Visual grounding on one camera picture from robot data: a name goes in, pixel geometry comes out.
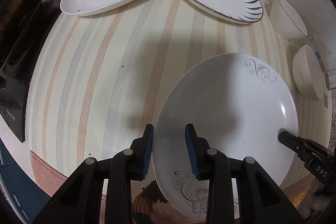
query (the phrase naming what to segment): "countertop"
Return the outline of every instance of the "countertop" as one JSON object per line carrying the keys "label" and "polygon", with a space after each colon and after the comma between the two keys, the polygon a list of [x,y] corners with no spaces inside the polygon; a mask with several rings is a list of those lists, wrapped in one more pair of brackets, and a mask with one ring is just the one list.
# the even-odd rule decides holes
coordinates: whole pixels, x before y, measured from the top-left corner
{"label": "countertop", "polygon": [[[261,2],[262,20],[248,25],[212,17],[186,0],[135,0],[87,17],[62,13],[31,81],[27,141],[16,142],[2,120],[1,139],[21,168],[53,194],[52,184],[62,183],[85,158],[110,158],[141,136],[147,123],[155,124],[186,71],[208,57],[241,52],[269,64],[286,82],[299,135],[328,146],[331,92],[324,83],[325,100],[305,99],[291,76],[293,57],[309,39],[283,40],[269,21],[270,3]],[[281,187],[308,174],[295,156]],[[133,196],[152,180],[150,168],[145,181],[132,184]]]}

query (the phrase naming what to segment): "metal screw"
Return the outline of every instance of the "metal screw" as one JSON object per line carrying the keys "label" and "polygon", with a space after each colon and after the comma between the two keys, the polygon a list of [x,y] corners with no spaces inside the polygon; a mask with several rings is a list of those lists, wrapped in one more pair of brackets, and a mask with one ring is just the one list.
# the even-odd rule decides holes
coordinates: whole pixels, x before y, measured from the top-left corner
{"label": "metal screw", "polygon": [[132,154],[133,154],[133,150],[132,150],[132,149],[125,149],[125,150],[123,151],[123,153],[124,153],[124,155],[129,156],[129,155],[132,155]]}
{"label": "metal screw", "polygon": [[214,149],[214,148],[209,148],[207,152],[208,152],[209,155],[216,155],[217,154],[217,150]]}
{"label": "metal screw", "polygon": [[254,158],[252,158],[252,157],[246,157],[246,162],[248,163],[248,164],[253,164],[253,163],[255,163],[255,159]]}
{"label": "metal screw", "polygon": [[91,165],[91,164],[93,164],[94,162],[95,162],[95,158],[92,158],[92,157],[90,157],[90,158],[87,158],[86,160],[85,160],[85,163],[87,164],[87,165]]}

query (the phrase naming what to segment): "striped tablecloth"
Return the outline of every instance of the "striped tablecloth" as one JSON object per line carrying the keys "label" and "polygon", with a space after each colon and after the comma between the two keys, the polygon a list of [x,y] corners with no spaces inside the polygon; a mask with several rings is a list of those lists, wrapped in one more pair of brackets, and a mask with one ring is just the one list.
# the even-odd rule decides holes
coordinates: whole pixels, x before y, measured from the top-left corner
{"label": "striped tablecloth", "polygon": [[[269,12],[270,4],[262,3]],[[141,136],[147,123],[155,124],[186,71],[225,52],[253,55],[271,65],[294,97],[300,136],[327,145],[330,91],[325,87],[326,102],[304,99],[291,79],[293,56],[304,43],[283,40],[267,13],[257,23],[239,25],[185,0],[135,0],[88,17],[61,14],[31,81],[30,148],[65,176],[86,157],[112,157]],[[282,186],[307,174],[295,158]],[[151,170],[148,177],[153,179]]]}

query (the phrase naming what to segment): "gray swirl design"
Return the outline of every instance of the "gray swirl design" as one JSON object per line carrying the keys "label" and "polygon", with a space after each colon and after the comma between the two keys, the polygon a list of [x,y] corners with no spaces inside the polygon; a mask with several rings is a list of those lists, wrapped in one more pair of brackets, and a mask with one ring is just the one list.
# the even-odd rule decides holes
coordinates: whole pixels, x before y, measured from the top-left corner
{"label": "gray swirl design", "polygon": [[248,60],[245,61],[245,67],[247,68],[251,68],[250,70],[250,74],[251,75],[256,75],[260,80],[263,80],[264,83],[267,84],[266,80],[270,81],[270,82],[274,82],[277,77],[274,76],[273,78],[271,77],[271,72],[268,68],[264,67],[262,64],[259,64],[258,66],[256,65],[255,61],[251,58],[249,58]]}

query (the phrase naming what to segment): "gas stove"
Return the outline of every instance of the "gas stove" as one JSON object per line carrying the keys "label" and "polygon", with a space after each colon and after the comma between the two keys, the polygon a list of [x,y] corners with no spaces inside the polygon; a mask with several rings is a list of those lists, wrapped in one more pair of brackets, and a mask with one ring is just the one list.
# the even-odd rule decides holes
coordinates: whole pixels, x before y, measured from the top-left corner
{"label": "gas stove", "polygon": [[26,104],[30,81],[44,42],[61,13],[60,0],[32,0],[31,8],[8,35],[0,57],[0,114],[25,141]]}

